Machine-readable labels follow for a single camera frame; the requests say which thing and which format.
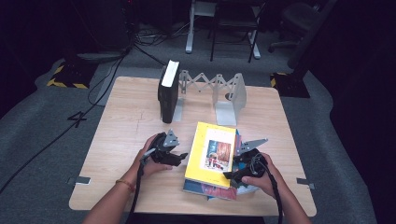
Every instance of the gray carpet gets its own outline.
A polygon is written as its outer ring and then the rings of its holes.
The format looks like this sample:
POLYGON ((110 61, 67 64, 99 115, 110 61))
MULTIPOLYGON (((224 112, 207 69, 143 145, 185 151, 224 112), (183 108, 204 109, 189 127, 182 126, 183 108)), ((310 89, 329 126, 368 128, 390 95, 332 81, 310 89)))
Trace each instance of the gray carpet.
MULTIPOLYGON (((262 57, 251 63, 248 63, 248 51, 239 47, 220 49, 211 63, 206 35, 205 30, 196 32, 192 54, 184 52, 185 35, 158 46, 140 48, 163 62, 180 61, 180 68, 189 70, 192 76, 202 72, 209 77, 223 74, 229 79, 241 72, 246 84, 253 86, 269 87, 271 73, 290 72, 286 65, 290 49, 277 49, 273 54, 266 51, 269 43, 277 41, 277 34, 260 34, 258 45, 262 57)), ((100 81, 109 74, 113 63, 99 65, 90 90, 47 87, 61 61, 36 80, 36 92, 0 120, 1 187, 38 151, 71 127, 32 160, 0 195, 0 223, 79 223, 87 213, 69 208, 73 186, 65 182, 78 176, 104 108, 94 107, 78 128, 71 126, 72 121, 67 118, 89 110, 90 102, 102 94, 100 81)), ((136 77, 156 77, 161 68, 161 64, 133 49, 121 63, 117 76, 129 73, 136 77)), ((368 190, 330 122, 332 97, 312 74, 305 76, 304 83, 310 99, 282 97, 281 100, 306 176, 316 186, 312 194, 318 213, 312 221, 376 223, 368 190)), ((276 219, 266 217, 265 221, 276 223, 276 219)))
POLYGON ((113 67, 110 67, 107 71, 109 76, 103 81, 102 88, 99 90, 95 102, 98 105, 106 105, 108 96, 110 95, 110 91, 107 91, 107 87, 109 90, 113 88, 114 82, 117 77, 150 77, 150 78, 160 78, 162 69, 156 68, 139 68, 139 67, 124 67, 120 66, 117 70, 117 73, 114 73, 113 67))

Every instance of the black cable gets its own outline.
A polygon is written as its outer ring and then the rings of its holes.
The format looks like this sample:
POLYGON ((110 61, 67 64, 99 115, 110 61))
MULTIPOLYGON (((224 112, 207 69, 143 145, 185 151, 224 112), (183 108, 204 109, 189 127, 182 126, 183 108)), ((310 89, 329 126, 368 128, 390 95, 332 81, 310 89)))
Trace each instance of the black cable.
POLYGON ((86 116, 101 100, 102 98, 106 95, 106 92, 108 91, 108 89, 111 86, 111 83, 113 82, 114 76, 117 73, 117 70, 120 66, 120 63, 122 62, 122 60, 125 57, 122 57, 118 64, 116 69, 114 70, 114 74, 113 77, 110 80, 110 83, 108 84, 105 92, 102 94, 102 96, 95 102, 95 104, 93 104, 88 110, 87 112, 83 113, 75 122, 73 122, 73 124, 71 124, 67 129, 65 129, 61 134, 59 134, 56 138, 54 138, 50 143, 48 143, 46 146, 44 146, 41 150, 39 150, 30 160, 28 160, 23 166, 21 166, 6 182, 6 184, 3 185, 3 187, 0 189, 0 195, 3 193, 3 191, 7 188, 7 186, 9 185, 9 183, 11 183, 11 181, 15 178, 15 176, 17 176, 32 160, 34 160, 37 156, 39 156, 42 152, 44 152, 47 148, 49 148, 52 144, 54 144, 58 139, 60 139, 62 136, 64 136, 64 134, 66 134, 73 126, 76 125, 76 123, 80 122, 84 116, 86 116))
POLYGON ((117 61, 115 61, 115 62, 111 65, 110 71, 108 71, 108 74, 107 74, 105 77, 103 77, 98 83, 96 83, 96 84, 92 87, 92 89, 90 90, 90 92, 88 93, 88 102, 90 102, 91 105, 94 105, 94 104, 95 104, 95 103, 91 102, 91 99, 90 99, 90 96, 91 96, 92 91, 93 91, 96 87, 98 87, 99 84, 101 84, 108 76, 110 76, 111 71, 113 70, 113 67, 114 67, 114 65, 115 65, 116 63, 117 63, 117 61))
POLYGON ((145 52, 144 50, 142 50, 141 48, 139 48, 137 45, 134 45, 134 47, 139 50, 140 52, 146 54, 147 56, 149 56, 150 58, 152 58, 154 61, 156 61, 157 63, 160 63, 161 65, 166 65, 165 62, 157 59, 156 57, 152 56, 151 54, 148 54, 147 52, 145 52))
POLYGON ((181 35, 187 35, 188 32, 184 33, 184 34, 180 33, 180 32, 182 32, 184 29, 186 29, 186 27, 188 27, 189 24, 190 24, 189 22, 183 24, 180 28, 175 29, 175 31, 172 34, 170 34, 170 35, 162 35, 161 33, 154 34, 151 31, 151 29, 141 30, 138 34, 136 34, 135 43, 138 44, 138 45, 141 45, 141 46, 157 46, 157 45, 160 45, 165 40, 175 39, 175 38, 180 37, 181 35), (151 42, 143 42, 141 40, 141 38, 143 38, 143 37, 145 37, 145 38, 151 37, 151 38, 153 38, 153 40, 151 42))
POLYGON ((114 48, 115 46, 106 46, 102 43, 100 43, 95 36, 92 34, 92 31, 90 30, 90 28, 88 27, 87 23, 84 21, 84 19, 82 18, 82 15, 79 13, 76 5, 74 4, 73 0, 70 0, 71 5, 73 6, 73 9, 76 11, 76 13, 78 14, 78 17, 81 21, 81 23, 83 24, 85 30, 88 32, 88 34, 90 35, 90 37, 93 39, 93 41, 100 47, 104 48, 104 49, 109 49, 109 50, 115 50, 118 51, 120 53, 120 55, 117 56, 110 56, 110 57, 102 57, 102 58, 84 58, 78 55, 79 58, 81 58, 83 60, 84 63, 108 63, 108 62, 112 62, 112 61, 116 61, 122 57, 125 57, 128 53, 129 50, 132 47, 132 38, 129 36, 129 43, 127 46, 125 46, 122 49, 119 48, 114 48))

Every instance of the black strap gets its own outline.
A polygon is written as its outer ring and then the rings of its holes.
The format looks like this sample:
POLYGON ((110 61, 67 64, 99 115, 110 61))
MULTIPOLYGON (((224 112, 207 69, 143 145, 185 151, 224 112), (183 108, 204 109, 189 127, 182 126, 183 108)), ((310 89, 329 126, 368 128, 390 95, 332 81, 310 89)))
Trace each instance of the black strap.
POLYGON ((136 207, 137 197, 139 197, 140 181, 142 179, 144 167, 145 167, 145 165, 143 165, 143 163, 140 162, 139 169, 137 170, 136 189, 134 191, 134 201, 132 202, 131 211, 129 212, 129 216, 126 219, 125 223, 132 223, 132 220, 134 218, 134 208, 136 207))
POLYGON ((277 189, 277 183, 276 183, 276 180, 275 180, 274 176, 271 174, 270 169, 268 169, 268 167, 266 165, 264 165, 264 169, 268 173, 268 177, 271 180, 271 184, 272 184, 273 191, 274 191, 274 194, 275 194, 275 200, 276 200, 276 204, 277 204, 277 211, 279 213, 278 219, 277 219, 277 223, 281 224, 282 220, 283 220, 283 208, 282 208, 282 202, 280 201, 279 190, 277 189))

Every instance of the yellow book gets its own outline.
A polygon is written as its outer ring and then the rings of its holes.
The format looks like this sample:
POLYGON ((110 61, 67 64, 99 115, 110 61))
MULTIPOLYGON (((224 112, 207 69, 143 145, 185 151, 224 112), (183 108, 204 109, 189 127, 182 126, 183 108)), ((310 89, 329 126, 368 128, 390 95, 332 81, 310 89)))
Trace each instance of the yellow book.
POLYGON ((185 178, 223 189, 230 180, 223 172, 231 172, 236 129, 198 122, 192 142, 185 178))

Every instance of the book cover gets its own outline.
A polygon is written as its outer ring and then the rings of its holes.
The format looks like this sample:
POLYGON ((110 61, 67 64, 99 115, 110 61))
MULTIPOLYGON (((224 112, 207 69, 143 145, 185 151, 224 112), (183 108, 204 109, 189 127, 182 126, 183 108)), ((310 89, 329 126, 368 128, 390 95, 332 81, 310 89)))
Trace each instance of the book cover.
POLYGON ((192 142, 185 178, 228 189, 230 180, 223 172, 231 172, 236 129, 198 122, 192 142))
POLYGON ((202 183, 192 181, 189 179, 186 179, 184 181, 183 190, 190 192, 190 193, 206 195, 209 198, 236 200, 236 189, 235 188, 222 189, 219 187, 202 184, 202 183))
POLYGON ((177 104, 179 72, 178 62, 169 61, 163 68, 158 85, 158 100, 160 101, 161 117, 164 123, 171 123, 177 104))
MULTIPOLYGON (((240 156, 240 148, 242 146, 242 136, 239 134, 238 130, 236 130, 236 136, 235 136, 235 150, 233 152, 233 154, 235 156, 240 156)), ((244 169, 246 167, 246 164, 244 162, 233 162, 233 172, 236 172, 240 169, 244 169)), ((233 188, 230 187, 230 189, 236 189, 236 193, 235 193, 235 199, 237 197, 237 195, 241 195, 241 194, 247 194, 250 192, 254 192, 257 189, 259 189, 258 187, 255 186, 251 186, 251 185, 246 185, 246 184, 241 184, 238 186, 238 188, 233 188)), ((207 199, 208 200, 213 200, 213 199, 217 199, 217 198, 221 198, 218 197, 217 195, 207 195, 207 199)))

